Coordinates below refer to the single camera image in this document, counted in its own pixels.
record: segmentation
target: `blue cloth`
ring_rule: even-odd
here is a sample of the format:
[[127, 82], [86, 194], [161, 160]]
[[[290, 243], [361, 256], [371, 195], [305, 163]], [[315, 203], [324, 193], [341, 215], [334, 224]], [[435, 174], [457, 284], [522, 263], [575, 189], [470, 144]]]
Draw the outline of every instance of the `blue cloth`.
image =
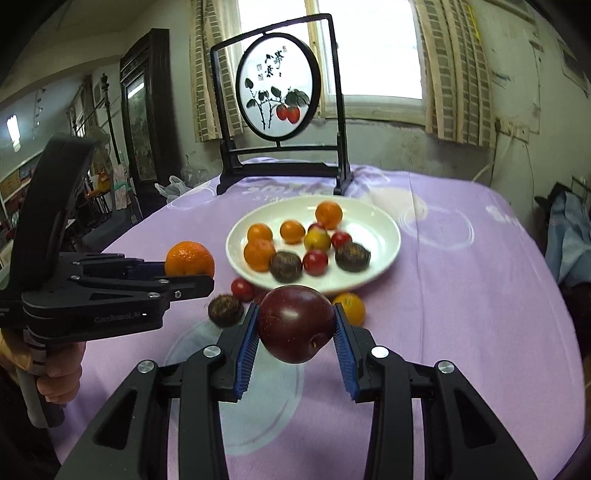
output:
[[552, 204], [545, 259], [557, 283], [591, 282], [591, 223], [572, 193], [561, 193]]

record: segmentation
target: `silver screw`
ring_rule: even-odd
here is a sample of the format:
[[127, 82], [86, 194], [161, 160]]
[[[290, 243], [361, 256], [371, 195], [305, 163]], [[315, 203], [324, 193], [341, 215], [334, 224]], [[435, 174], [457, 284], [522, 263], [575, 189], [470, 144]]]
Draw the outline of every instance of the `silver screw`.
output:
[[220, 353], [222, 353], [222, 350], [217, 345], [210, 345], [203, 349], [203, 355], [205, 355], [207, 358], [213, 358], [218, 356]]
[[439, 362], [437, 364], [437, 368], [442, 374], [450, 374], [452, 373], [456, 367], [454, 367], [453, 363], [444, 360], [443, 362]]
[[151, 372], [154, 369], [154, 362], [152, 360], [144, 360], [138, 364], [138, 371], [142, 374]]
[[371, 349], [371, 354], [375, 358], [386, 358], [389, 355], [389, 352], [384, 346], [375, 346]]

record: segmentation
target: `striped curtain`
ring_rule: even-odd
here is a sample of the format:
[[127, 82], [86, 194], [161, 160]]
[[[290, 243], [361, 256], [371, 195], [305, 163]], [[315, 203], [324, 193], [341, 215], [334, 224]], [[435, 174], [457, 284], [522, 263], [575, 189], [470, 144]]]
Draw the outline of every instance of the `striped curtain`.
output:
[[[193, 102], [193, 125], [195, 141], [204, 142], [221, 138], [216, 98], [213, 91], [210, 48], [223, 40], [217, 20], [214, 0], [189, 0], [191, 31], [189, 56], [191, 62], [191, 99]], [[219, 53], [222, 73], [224, 104], [228, 115], [230, 134], [242, 132], [242, 121], [236, 104], [236, 95], [228, 58]]]
[[426, 130], [494, 147], [486, 57], [469, 0], [415, 0], [425, 52]]

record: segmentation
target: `table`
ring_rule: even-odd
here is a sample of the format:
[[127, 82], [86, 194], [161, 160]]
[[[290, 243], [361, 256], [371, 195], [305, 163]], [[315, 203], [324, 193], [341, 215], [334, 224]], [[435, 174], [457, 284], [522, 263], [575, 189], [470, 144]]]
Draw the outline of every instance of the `table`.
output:
[[[330, 194], [333, 182], [251, 178], [218, 197], [212, 180], [155, 212], [107, 250], [162, 260], [175, 243], [199, 241], [216, 259], [213, 295], [225, 293], [235, 277], [225, 257], [233, 224], [266, 202]], [[358, 292], [375, 340], [408, 361], [452, 360], [538, 478], [554, 478], [583, 435], [582, 366], [558, 288], [511, 208], [479, 184], [368, 166], [355, 168], [347, 194], [386, 209], [402, 232], [394, 265]], [[216, 341], [220, 330], [207, 320], [207, 304], [207, 299], [176, 302], [161, 330], [89, 342], [80, 394], [68, 406], [65, 424], [52, 431], [60, 459], [139, 361], [182, 361]], [[351, 402], [332, 343], [304, 365], [282, 364], [259, 347], [248, 392], [238, 404], [222, 404], [221, 416], [232, 479], [363, 478], [372, 406]], [[175, 422], [169, 478], [178, 477]], [[419, 410], [414, 428], [419, 439]], [[418, 439], [415, 478], [422, 478]]]

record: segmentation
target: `cherry tomato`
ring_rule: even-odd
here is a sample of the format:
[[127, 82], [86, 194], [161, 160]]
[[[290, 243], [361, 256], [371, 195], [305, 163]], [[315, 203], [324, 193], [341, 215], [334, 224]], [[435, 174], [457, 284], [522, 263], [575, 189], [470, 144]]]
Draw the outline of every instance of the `cherry tomato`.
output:
[[304, 270], [313, 277], [318, 277], [326, 272], [329, 266], [329, 257], [322, 250], [310, 250], [304, 255]]
[[232, 295], [240, 301], [251, 301], [255, 297], [255, 287], [249, 284], [244, 278], [237, 278], [230, 287]]
[[320, 228], [321, 230], [326, 230], [326, 228], [324, 228], [324, 226], [321, 223], [312, 223], [312, 225], [310, 225], [308, 227], [308, 231], [312, 230], [313, 228]]
[[352, 241], [353, 239], [347, 232], [335, 232], [330, 239], [330, 243], [333, 244], [333, 247], [340, 248], [345, 243]]

